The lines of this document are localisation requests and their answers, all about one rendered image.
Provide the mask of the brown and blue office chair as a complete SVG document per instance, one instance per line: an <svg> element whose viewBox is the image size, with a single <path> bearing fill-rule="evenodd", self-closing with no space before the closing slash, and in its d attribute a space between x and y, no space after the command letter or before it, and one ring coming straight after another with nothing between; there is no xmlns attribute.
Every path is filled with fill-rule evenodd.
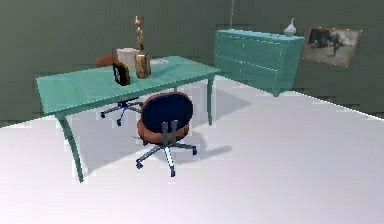
<svg viewBox="0 0 384 224"><path fill-rule="evenodd" d="M174 177L176 172L170 149L190 149L193 155L197 154L194 145L181 143L189 132L192 116L193 103L184 93L160 93L149 97L141 106L137 130L143 145L154 144L154 147L136 160L136 167L141 169L143 161L163 150L170 168L170 176Z"/></svg>
<svg viewBox="0 0 384 224"><path fill-rule="evenodd" d="M96 67L106 67L106 66L111 66L114 62L118 61L118 56L116 54L109 54L109 55L103 55L100 56L97 61L96 61ZM131 98L125 101L120 101L115 107L110 108L106 111L102 111L100 113L100 116L102 118L105 118L108 113L111 113L113 111L120 111L120 116L117 119L116 123L118 126L122 125L122 118L124 116L124 113L126 110L132 110L135 112L138 112L138 106L141 106L142 102L138 101L137 98Z"/></svg>

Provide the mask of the golden statue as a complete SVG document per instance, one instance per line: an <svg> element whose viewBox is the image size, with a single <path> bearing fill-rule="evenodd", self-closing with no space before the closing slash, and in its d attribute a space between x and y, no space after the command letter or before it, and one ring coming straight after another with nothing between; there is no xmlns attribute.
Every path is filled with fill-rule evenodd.
<svg viewBox="0 0 384 224"><path fill-rule="evenodd" d="M139 79L146 79L151 75L150 56L144 51L144 35L141 28L141 18L135 17L136 39L138 52L135 55L136 75Z"/></svg>

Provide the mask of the teal chest of drawers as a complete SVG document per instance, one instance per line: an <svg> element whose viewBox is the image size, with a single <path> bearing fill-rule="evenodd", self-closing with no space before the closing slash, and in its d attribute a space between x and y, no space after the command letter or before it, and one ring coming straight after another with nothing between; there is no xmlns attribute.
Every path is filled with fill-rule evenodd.
<svg viewBox="0 0 384 224"><path fill-rule="evenodd" d="M225 78L277 97L293 89L303 46L303 37L217 30L214 66Z"/></svg>

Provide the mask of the teal desk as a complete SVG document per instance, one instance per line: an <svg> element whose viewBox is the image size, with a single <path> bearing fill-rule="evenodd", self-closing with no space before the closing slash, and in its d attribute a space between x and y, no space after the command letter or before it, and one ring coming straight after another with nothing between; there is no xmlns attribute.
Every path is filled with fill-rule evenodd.
<svg viewBox="0 0 384 224"><path fill-rule="evenodd" d="M146 79L137 78L136 73L131 71L131 84L128 86L114 81L110 67L39 77L36 82L43 112L46 116L55 116L60 123L72 151L77 178L83 181L75 137L66 119L68 115L204 79L208 81L207 95L211 96L214 77L219 73L217 68L181 56L168 56L151 67L151 75Z"/></svg>

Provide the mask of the white vase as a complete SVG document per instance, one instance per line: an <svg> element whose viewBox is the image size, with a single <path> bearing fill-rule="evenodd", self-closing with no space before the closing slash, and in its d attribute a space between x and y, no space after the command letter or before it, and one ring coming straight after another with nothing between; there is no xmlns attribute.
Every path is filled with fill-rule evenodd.
<svg viewBox="0 0 384 224"><path fill-rule="evenodd" d="M284 35L287 37L294 36L296 34L296 27L294 25L294 19L291 19L290 24L284 29Z"/></svg>

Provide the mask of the framed dark picture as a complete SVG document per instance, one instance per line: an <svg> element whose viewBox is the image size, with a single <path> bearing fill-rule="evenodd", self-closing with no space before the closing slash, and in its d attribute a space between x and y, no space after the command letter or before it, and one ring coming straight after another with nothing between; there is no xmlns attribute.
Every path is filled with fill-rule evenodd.
<svg viewBox="0 0 384 224"><path fill-rule="evenodd" d="M302 59L332 66L348 67L362 31L356 29L311 27Z"/></svg>

